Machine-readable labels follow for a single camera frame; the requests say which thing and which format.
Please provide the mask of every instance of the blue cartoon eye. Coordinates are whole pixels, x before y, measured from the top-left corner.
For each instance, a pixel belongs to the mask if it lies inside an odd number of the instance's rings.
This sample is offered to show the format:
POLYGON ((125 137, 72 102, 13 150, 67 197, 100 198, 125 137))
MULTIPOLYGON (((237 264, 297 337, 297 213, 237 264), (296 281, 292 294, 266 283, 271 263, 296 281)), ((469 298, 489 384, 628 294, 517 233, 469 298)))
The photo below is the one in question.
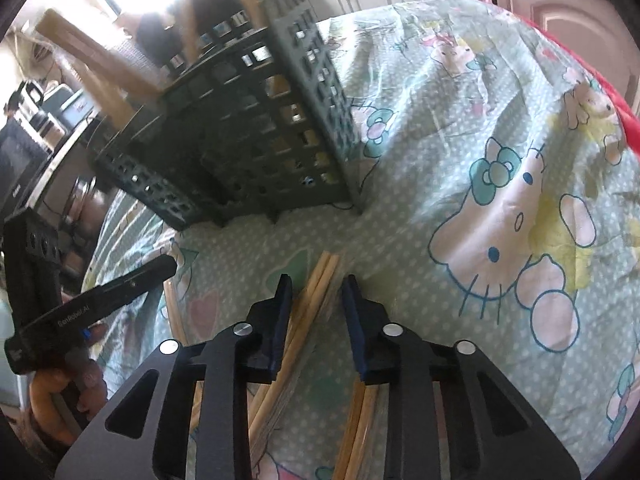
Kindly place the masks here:
POLYGON ((486 252, 487 257, 493 262, 497 262, 500 259, 500 251, 496 247, 489 247, 486 252))

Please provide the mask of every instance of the silver screw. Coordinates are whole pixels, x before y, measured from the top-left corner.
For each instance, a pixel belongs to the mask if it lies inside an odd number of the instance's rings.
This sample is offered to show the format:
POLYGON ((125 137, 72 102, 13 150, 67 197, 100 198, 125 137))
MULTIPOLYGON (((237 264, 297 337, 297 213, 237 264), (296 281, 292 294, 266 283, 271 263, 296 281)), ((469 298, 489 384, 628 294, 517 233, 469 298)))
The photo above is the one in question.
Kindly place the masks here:
POLYGON ((162 341, 160 343, 160 351, 164 355, 171 355, 177 349, 180 348, 180 343, 178 343, 175 339, 167 339, 166 341, 162 341))
POLYGON ((404 329, 396 323, 387 323, 382 327, 382 332, 390 337, 398 337, 402 332, 404 332, 404 329))
POLYGON ((254 331, 254 327, 252 327, 250 324, 242 322, 242 323, 238 323, 235 327, 234 327, 234 334, 236 335, 249 335, 251 332, 254 331))
POLYGON ((476 345, 474 345, 471 341, 460 341, 456 345, 456 350, 464 355, 471 355, 476 352, 476 345))

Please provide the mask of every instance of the triangular cutout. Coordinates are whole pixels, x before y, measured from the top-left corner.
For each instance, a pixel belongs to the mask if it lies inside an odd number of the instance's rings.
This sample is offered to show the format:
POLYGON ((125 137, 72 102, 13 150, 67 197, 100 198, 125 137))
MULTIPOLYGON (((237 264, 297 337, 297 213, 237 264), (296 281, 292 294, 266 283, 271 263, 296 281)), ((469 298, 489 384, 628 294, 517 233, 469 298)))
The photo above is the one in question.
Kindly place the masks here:
POLYGON ((496 436, 508 436, 529 427, 518 409, 488 375, 480 372, 478 381, 489 420, 491 420, 491 427, 496 436))
POLYGON ((158 371, 149 370, 130 389, 122 402, 105 421, 107 431, 140 438, 145 427, 146 414, 158 382, 158 371))

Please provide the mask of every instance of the hello kitty tablecloth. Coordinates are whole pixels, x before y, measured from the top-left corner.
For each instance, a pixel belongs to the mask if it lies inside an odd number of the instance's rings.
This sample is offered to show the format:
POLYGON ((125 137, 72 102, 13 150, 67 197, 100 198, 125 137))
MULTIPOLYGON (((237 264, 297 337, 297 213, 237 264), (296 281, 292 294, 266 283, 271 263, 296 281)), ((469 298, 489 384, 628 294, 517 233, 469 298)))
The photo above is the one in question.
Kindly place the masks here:
MULTIPOLYGON (((441 344, 475 341, 586 476, 640 399, 633 120, 567 51, 482 2, 399 4, 321 28, 362 138, 364 213, 334 204, 178 234, 121 194, 86 286, 173 254, 197 342, 244 319, 281 272, 300 288, 322 250, 341 253, 394 321, 441 344)), ((113 391, 170 336, 164 298, 140 298, 110 324, 99 357, 113 391)), ((260 480, 331 477, 353 363, 339 309, 314 331, 260 480)), ((363 477, 382 475, 384 414, 382 395, 363 477)))

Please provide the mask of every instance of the dark green basket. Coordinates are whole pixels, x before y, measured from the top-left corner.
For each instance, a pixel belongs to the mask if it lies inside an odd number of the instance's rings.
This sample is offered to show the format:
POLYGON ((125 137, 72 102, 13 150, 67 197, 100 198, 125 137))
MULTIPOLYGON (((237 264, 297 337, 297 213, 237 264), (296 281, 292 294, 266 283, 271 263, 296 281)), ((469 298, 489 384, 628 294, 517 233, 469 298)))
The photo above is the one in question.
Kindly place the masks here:
POLYGON ((255 213, 275 220, 333 202, 359 209, 347 170, 359 139, 309 2, 260 4, 266 28, 218 24, 226 46, 164 92, 161 113, 142 108, 95 160, 174 228, 255 213))

